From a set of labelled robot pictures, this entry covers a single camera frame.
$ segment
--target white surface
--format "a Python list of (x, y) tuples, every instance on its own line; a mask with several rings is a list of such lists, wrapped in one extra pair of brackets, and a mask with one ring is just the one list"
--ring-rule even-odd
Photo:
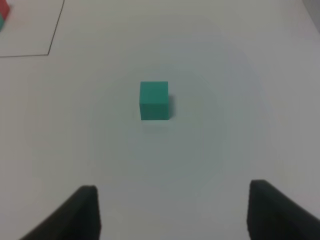
[[(1, 239), (84, 184), (102, 240), (247, 240), (252, 179), (320, 217), (320, 35), (301, 1), (66, 0), (55, 37), (48, 57), (0, 59)], [(145, 80), (169, 81), (170, 121), (139, 120)]]
[(63, 0), (11, 0), (0, 33), (0, 57), (48, 53)]

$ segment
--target red block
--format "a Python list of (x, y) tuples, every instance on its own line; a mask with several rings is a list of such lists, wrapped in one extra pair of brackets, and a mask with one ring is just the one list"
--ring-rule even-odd
[(10, 12), (10, 7), (7, 3), (7, 0), (0, 0), (0, 14), (4, 20), (7, 19)]

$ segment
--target teal cube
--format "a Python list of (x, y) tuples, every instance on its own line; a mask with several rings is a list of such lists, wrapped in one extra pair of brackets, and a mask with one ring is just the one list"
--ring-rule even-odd
[(141, 120), (169, 119), (169, 84), (167, 81), (140, 83)]

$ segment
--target red object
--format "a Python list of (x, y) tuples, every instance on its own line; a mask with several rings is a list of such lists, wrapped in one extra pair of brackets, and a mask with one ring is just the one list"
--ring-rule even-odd
[(0, 14), (4, 20), (7, 19), (10, 12), (10, 7), (7, 3), (7, 0), (0, 0)]

